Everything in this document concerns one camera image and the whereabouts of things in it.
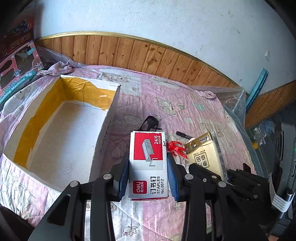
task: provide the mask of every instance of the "red plastic toy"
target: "red plastic toy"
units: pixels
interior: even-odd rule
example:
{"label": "red plastic toy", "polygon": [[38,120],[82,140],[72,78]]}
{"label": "red plastic toy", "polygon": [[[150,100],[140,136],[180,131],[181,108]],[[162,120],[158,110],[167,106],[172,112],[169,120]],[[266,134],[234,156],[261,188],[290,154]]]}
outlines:
{"label": "red plastic toy", "polygon": [[184,154],[185,148],[182,146],[177,146],[176,144],[183,145],[181,142],[178,141],[171,141],[170,143],[167,143],[168,151],[172,153],[174,156],[177,156],[176,153],[178,153],[180,156],[187,159],[187,155]]}

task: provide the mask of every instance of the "deli logo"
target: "deli logo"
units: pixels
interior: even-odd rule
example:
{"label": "deli logo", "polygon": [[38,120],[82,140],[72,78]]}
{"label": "deli logo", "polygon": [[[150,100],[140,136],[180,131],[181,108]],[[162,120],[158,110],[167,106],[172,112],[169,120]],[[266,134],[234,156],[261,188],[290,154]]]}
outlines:
{"label": "deli logo", "polygon": [[134,194],[146,194],[147,193],[147,181],[133,181],[133,193]]}

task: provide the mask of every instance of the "star print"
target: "star print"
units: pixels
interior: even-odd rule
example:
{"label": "star print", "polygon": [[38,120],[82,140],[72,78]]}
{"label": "star print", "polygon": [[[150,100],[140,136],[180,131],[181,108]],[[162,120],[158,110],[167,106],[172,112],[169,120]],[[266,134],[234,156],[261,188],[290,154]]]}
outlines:
{"label": "star print", "polygon": [[177,202],[175,201],[175,205],[173,205],[173,208],[175,208],[175,211],[177,211],[178,209],[182,209],[182,207],[181,207],[181,203],[177,203]]}

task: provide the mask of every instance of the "bedspread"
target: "bedspread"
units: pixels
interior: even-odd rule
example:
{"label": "bedspread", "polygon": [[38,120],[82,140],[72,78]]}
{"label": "bedspread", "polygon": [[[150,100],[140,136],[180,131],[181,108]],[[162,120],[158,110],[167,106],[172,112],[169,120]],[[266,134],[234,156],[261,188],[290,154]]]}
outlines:
{"label": "bedspread", "polygon": [[[108,173],[112,165],[121,161],[124,152],[129,150],[130,132],[137,130],[149,115],[159,120],[159,127],[166,133],[167,141],[186,142],[186,139],[175,135],[176,131],[190,136],[214,131],[225,166],[234,170],[242,169],[242,164],[246,162],[252,173],[255,173],[249,152],[235,123],[214,94],[195,91],[179,82],[131,70],[108,66],[75,69],[61,62],[48,71],[40,71],[38,75],[43,77],[15,94],[5,104],[0,117],[1,153],[27,107],[60,74],[121,84],[118,110],[110,127],[101,174]],[[176,162],[188,169],[186,159],[178,157]],[[59,195],[29,177],[3,155],[0,158],[0,187],[0,203],[33,226],[38,224]],[[117,240],[181,240],[185,203],[175,202],[171,194],[168,199],[142,202],[131,202],[126,195],[121,202],[112,202],[111,208]],[[90,209],[91,202],[88,202],[86,240],[89,240]],[[210,230],[210,227],[208,207],[207,229]]]}

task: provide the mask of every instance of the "wall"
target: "wall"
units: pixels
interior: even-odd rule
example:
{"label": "wall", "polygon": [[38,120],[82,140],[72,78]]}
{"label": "wall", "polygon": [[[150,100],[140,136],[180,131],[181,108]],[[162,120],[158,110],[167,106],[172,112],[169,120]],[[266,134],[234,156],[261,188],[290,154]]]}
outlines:
{"label": "wall", "polygon": [[37,38],[108,31],[155,40],[205,61],[247,92],[263,67],[269,76],[261,93],[296,79],[296,41],[263,0],[39,0],[35,16]]}

